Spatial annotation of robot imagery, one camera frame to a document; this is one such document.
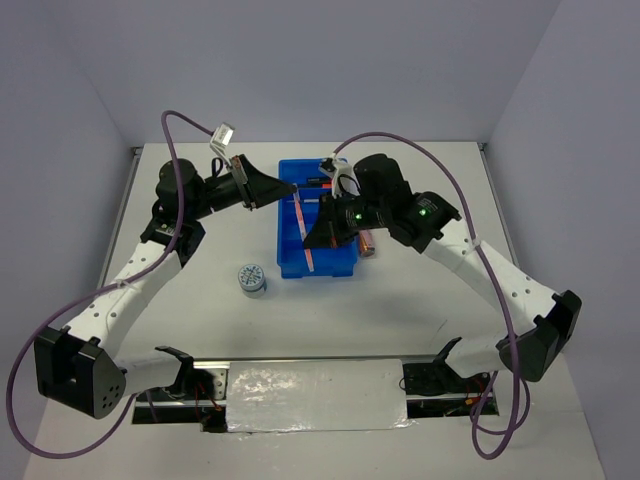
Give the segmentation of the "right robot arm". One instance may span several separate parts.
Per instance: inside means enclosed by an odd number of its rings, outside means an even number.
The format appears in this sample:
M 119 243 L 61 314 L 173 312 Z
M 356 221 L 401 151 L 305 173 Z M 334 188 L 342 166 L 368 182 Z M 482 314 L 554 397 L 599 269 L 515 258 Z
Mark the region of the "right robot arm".
M 470 377 L 509 370 L 538 382 L 572 337 L 582 306 L 572 291 L 557 293 L 538 283 L 487 242 L 471 237 L 468 222 L 434 192 L 414 192 L 398 163 L 370 155 L 355 165 L 321 162 L 332 182 L 321 195 L 307 249 L 337 248 L 364 230 L 385 229 L 405 247 L 438 262 L 499 313 L 508 313 L 506 333 L 456 338 L 437 355 L 436 383 L 457 391 Z

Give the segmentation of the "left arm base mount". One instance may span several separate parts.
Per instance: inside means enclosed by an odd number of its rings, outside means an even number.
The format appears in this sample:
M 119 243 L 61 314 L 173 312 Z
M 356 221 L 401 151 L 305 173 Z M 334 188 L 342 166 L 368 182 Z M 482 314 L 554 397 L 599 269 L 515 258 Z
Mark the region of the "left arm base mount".
M 226 433 L 230 366 L 227 361 L 197 360 L 189 389 L 174 393 L 158 387 L 138 395 L 131 423 L 197 426 L 201 432 Z

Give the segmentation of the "orange thin pen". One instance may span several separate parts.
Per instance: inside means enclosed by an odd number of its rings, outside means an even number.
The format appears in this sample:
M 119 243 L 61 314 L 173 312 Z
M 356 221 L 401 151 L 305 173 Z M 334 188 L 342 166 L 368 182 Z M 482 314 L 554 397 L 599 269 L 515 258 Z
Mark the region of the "orange thin pen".
M 315 267 L 314 267 L 314 261 L 313 261 L 311 250 L 304 246 L 304 240 L 306 239 L 306 236 L 307 236 L 307 230 L 306 230 L 306 224 L 305 224 L 304 215 L 302 211 L 302 202 L 300 199 L 300 195 L 297 191 L 293 194 L 293 201 L 294 201 L 294 209 L 295 209 L 297 224 L 299 228 L 299 233 L 300 233 L 301 241 L 303 243 L 303 252 L 306 259 L 307 268 L 310 273 L 314 273 Z

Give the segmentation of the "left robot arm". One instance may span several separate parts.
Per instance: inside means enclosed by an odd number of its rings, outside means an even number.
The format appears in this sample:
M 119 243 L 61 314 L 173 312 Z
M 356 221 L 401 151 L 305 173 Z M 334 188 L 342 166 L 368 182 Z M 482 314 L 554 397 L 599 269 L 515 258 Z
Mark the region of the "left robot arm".
M 209 374 L 191 355 L 158 346 L 125 358 L 121 345 L 156 294 L 189 262 L 205 235 L 201 219 L 241 204 L 257 209 L 292 195 L 292 183 L 266 175 L 243 156 L 226 174 L 202 178 L 180 158 L 159 171 L 152 219 L 109 289 L 61 328 L 47 327 L 34 341 L 39 393 L 95 419 L 109 415 L 127 395 L 162 388 L 189 396 Z

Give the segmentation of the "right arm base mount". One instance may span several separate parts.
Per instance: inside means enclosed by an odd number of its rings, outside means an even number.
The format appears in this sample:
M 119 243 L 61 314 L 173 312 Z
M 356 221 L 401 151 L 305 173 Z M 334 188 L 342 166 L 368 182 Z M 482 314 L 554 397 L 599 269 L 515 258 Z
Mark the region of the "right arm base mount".
M 478 405 L 490 374 L 460 378 L 445 364 L 404 363 L 398 382 L 409 419 L 466 417 Z

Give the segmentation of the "pink capped black highlighter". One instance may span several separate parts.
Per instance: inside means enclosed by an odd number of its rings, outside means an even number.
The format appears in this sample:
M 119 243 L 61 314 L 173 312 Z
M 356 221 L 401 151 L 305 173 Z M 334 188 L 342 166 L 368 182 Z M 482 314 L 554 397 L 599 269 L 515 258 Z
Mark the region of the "pink capped black highlighter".
M 308 185 L 319 186 L 320 188 L 327 188 L 331 184 L 332 179 L 327 176 L 323 177 L 308 177 L 306 183 Z

